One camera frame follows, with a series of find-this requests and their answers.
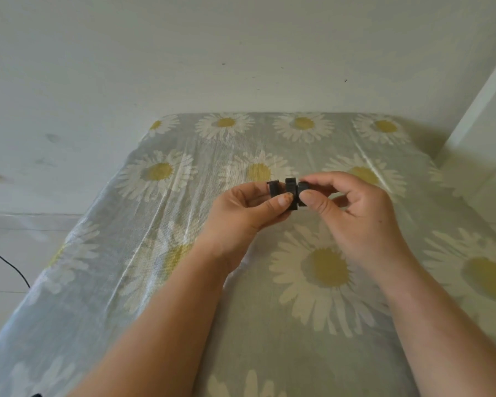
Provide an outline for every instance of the mattress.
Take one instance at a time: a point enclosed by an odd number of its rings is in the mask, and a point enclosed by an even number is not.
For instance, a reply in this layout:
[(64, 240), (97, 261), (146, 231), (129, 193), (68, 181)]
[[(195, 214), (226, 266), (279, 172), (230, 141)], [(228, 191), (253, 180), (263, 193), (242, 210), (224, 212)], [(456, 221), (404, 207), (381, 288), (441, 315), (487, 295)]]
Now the mattress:
[[(496, 234), (395, 119), (159, 119), (0, 332), (0, 396), (62, 396), (169, 278), (236, 184), (343, 170), (383, 187), (421, 264), (496, 342)], [(224, 287), (195, 395), (414, 396), (377, 285), (307, 208), (264, 229)]]

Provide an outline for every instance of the cable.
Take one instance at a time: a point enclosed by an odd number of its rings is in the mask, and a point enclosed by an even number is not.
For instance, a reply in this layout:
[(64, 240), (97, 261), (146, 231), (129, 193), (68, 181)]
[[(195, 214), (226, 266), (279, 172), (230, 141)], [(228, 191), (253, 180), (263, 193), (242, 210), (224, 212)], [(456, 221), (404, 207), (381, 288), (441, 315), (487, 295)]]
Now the cable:
[(20, 274), (20, 276), (22, 277), (22, 279), (24, 279), (24, 281), (26, 282), (27, 284), (27, 288), (31, 288), (31, 286), (29, 285), (29, 283), (27, 282), (26, 280), (26, 277), (24, 277), (24, 275), (22, 274), (22, 272), (20, 270), (18, 270), (14, 265), (12, 265), (11, 263), (9, 263), (6, 259), (2, 258), (2, 256), (0, 256), (0, 259), (2, 259), (4, 262), (6, 262), (9, 266), (11, 266), (12, 268), (14, 268), (14, 270), (16, 270), (16, 272), (18, 274)]

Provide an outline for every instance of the black connector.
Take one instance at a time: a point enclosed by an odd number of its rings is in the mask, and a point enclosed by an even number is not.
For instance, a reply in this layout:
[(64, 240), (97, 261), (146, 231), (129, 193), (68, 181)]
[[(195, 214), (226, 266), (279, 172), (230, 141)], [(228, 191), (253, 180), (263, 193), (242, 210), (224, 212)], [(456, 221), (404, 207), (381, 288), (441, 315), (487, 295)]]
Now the black connector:
[[(279, 180), (275, 181), (268, 181), (268, 188), (270, 189), (270, 196), (278, 196), (279, 194), (282, 194), (281, 189), (279, 188)], [(288, 207), (287, 210), (297, 210), (298, 206), (306, 206), (300, 199), (299, 199), (299, 194), (301, 191), (304, 191), (305, 189), (309, 189), (309, 183), (306, 183), (304, 181), (300, 181), (298, 184), (296, 184), (296, 179), (295, 178), (286, 178), (284, 180), (284, 191), (285, 192), (290, 192), (291, 194), (294, 195), (294, 199), (292, 200), (292, 203)]]

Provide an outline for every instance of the right hand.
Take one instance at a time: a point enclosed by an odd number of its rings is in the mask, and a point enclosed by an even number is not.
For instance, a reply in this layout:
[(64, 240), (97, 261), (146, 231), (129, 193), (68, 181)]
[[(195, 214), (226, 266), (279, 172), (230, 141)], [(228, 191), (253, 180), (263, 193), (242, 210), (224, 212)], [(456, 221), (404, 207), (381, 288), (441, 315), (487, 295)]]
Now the right hand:
[[(319, 213), (346, 258), (370, 276), (378, 278), (398, 262), (415, 261), (386, 191), (341, 171), (314, 173), (301, 181), (311, 188), (299, 198)], [(335, 192), (344, 195), (329, 199)]]

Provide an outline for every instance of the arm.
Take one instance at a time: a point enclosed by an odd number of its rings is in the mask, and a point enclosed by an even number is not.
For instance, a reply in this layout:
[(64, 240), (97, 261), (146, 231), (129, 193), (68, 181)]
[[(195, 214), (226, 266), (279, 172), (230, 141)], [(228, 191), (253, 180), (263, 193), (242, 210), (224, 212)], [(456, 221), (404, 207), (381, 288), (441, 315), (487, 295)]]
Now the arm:
[(191, 251), (72, 397), (189, 396), (226, 276), (257, 232), (285, 220), (291, 194), (267, 185), (221, 194)]
[[(388, 194), (348, 173), (302, 180), (315, 190), (300, 198), (386, 295), (421, 394), (496, 397), (496, 346), (420, 266), (400, 233)], [(345, 196), (328, 199), (336, 190)]]

